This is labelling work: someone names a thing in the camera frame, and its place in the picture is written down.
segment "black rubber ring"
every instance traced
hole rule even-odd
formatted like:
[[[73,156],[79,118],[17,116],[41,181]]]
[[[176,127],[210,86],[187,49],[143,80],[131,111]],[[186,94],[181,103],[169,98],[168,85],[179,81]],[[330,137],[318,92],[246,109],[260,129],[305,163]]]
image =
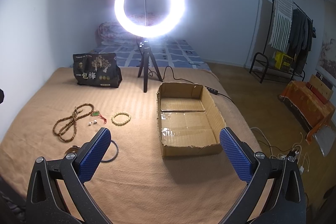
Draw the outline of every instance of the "black rubber ring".
[[[118,156],[118,153],[119,153],[119,147],[118,147],[118,145],[117,145],[117,143],[115,142],[115,141],[113,141],[113,140],[111,140],[111,143],[113,143],[114,145],[115,145],[115,147],[117,148],[117,152],[115,153],[115,155],[114,155],[114,157],[113,158],[111,158],[111,159],[109,159],[109,160],[101,160],[100,162],[112,162],[113,160],[115,160],[116,159],[116,157]]]

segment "blue gripper pad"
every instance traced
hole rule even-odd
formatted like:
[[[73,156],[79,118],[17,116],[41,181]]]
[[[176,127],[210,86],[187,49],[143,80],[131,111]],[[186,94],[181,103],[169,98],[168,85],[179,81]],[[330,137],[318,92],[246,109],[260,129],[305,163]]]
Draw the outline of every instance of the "blue gripper pad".
[[[92,148],[79,164],[78,178],[81,183],[92,179],[97,167],[111,144],[111,133],[107,128],[99,136]]]
[[[226,128],[220,131],[219,141],[238,177],[249,183],[253,177],[251,162]]]

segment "black bag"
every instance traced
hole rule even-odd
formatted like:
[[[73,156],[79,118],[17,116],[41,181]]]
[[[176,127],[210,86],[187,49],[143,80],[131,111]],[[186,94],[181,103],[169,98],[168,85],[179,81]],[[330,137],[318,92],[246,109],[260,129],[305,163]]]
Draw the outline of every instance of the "black bag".
[[[73,74],[79,85],[117,88],[122,81],[115,53],[74,54]]]

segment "yellow crate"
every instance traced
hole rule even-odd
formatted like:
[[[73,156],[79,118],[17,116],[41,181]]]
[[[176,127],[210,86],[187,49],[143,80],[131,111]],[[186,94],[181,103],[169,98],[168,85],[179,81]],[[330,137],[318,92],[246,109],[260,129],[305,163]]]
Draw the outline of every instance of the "yellow crate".
[[[277,52],[275,55],[275,67],[279,70],[289,72],[293,63],[293,58],[283,52]]]

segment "blue checkered bedsheet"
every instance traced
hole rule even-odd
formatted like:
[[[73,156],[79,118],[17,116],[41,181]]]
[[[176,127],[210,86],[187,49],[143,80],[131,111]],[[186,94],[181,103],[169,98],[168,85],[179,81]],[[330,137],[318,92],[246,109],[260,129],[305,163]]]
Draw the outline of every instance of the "blue checkered bedsheet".
[[[152,52],[159,67],[171,66],[173,68],[194,68],[210,70],[195,50],[186,41],[162,41],[150,42]],[[136,41],[110,42],[108,46],[99,46],[90,53],[117,54],[117,65],[119,67],[138,67],[141,61]]]

